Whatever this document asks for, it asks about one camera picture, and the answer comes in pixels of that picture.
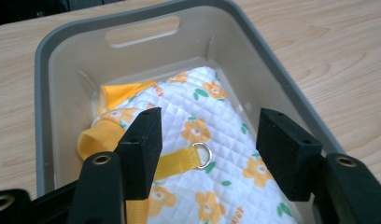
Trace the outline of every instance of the metal grommet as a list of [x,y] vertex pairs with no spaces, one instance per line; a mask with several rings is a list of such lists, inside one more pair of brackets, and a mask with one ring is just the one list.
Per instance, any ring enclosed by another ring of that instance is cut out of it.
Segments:
[[14,201],[15,198],[10,194],[0,195],[0,212],[7,209]]
[[193,147],[202,147],[204,148],[205,150],[207,150],[208,152],[208,161],[204,164],[204,165],[201,165],[201,166],[198,166],[196,167],[197,169],[200,169],[200,170],[203,170],[205,167],[207,167],[211,161],[213,160],[213,152],[211,151],[211,148],[206,144],[206,143],[202,143],[202,142],[197,142],[197,143],[193,143],[192,144]]
[[111,157],[108,155],[101,155],[92,160],[92,163],[95,165],[103,165],[111,160]]
[[354,161],[352,161],[351,159],[349,159],[347,157],[339,156],[339,157],[336,157],[335,160],[339,164],[347,166],[347,167],[356,167],[357,166],[357,164]]

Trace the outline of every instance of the table surface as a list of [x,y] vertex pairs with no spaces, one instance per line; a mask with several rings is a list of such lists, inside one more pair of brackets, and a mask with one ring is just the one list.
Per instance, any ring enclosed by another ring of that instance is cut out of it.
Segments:
[[[147,7],[128,0],[0,26],[0,189],[36,197],[34,56],[70,21]],[[381,0],[235,1],[343,149],[381,183]]]

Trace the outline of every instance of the bin handle cutout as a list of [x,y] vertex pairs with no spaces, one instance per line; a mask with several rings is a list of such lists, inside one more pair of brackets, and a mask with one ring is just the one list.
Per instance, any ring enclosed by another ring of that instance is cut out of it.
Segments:
[[152,21],[141,21],[109,30],[106,42],[113,48],[122,48],[135,43],[145,42],[159,37],[173,35],[178,30],[180,18],[168,16]]

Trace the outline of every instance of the quilted fabric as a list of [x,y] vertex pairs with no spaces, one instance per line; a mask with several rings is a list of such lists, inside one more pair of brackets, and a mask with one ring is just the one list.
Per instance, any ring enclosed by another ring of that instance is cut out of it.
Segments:
[[295,223],[255,149],[255,136],[213,69],[195,68],[156,83],[94,123],[113,119],[126,129],[138,113],[155,106],[162,108],[163,155],[204,142],[213,160],[204,170],[154,182],[148,223]]

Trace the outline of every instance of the gray plastic bin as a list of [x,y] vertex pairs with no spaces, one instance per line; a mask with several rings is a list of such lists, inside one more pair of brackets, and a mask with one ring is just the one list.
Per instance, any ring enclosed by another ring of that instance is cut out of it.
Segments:
[[[121,44],[106,40],[111,30],[173,16],[180,20],[174,31]],[[35,56],[38,195],[78,179],[77,140],[91,126],[100,85],[161,80],[197,66],[217,71],[253,134],[266,107],[298,122],[326,153],[343,152],[239,7],[225,0],[174,1],[72,22],[40,43]],[[310,204],[294,206],[299,220],[310,223]]]

